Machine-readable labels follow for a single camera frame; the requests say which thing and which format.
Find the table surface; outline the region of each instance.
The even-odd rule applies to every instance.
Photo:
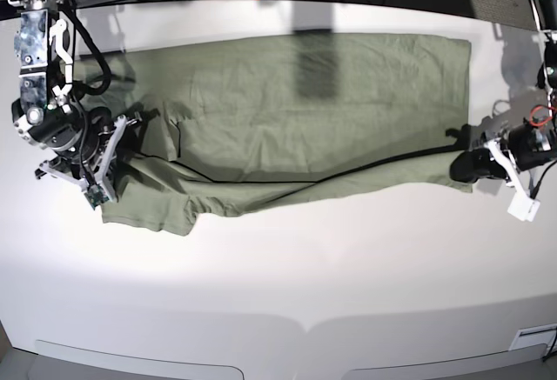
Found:
[[[309,29],[466,39],[474,125],[509,106],[496,123],[528,112],[523,94],[540,66],[533,32],[411,10],[203,1],[79,16],[103,51]],[[33,177],[47,153],[10,120],[17,28],[0,23],[0,319],[15,347],[36,351],[42,340],[230,365],[245,378],[325,380],[501,352],[517,329],[555,322],[553,175],[534,223],[510,217],[513,191],[489,182],[472,195],[405,184],[240,218],[203,215],[188,237],[102,224],[73,187]]]

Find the green cloth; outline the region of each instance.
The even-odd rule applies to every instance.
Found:
[[[417,35],[305,33],[109,58],[113,113],[150,113],[118,166],[105,222],[186,235],[199,213],[256,210],[426,182],[461,190],[458,153],[390,163],[448,145],[467,122],[470,43]],[[98,74],[88,61],[81,74]]]

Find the olive green fabric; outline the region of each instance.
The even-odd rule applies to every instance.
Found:
[[[443,37],[305,33],[110,57],[102,97],[147,112],[105,222],[187,234],[200,213],[256,210],[425,182],[461,190],[458,153],[340,172],[448,145],[467,122],[470,43]],[[98,74],[92,61],[81,74]]]

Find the white table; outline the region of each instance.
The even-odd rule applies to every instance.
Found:
[[[531,32],[410,10],[204,1],[80,17],[101,50],[314,28],[467,39],[474,124],[526,90],[540,66]],[[35,181],[45,153],[12,129],[17,27],[0,23],[0,319],[15,347],[37,352],[45,341],[234,366],[246,379],[333,380],[505,351],[517,329],[557,322],[555,173],[535,223],[506,213],[513,192],[504,187],[495,196],[407,184],[241,218],[203,215],[188,237],[101,224],[73,187]]]

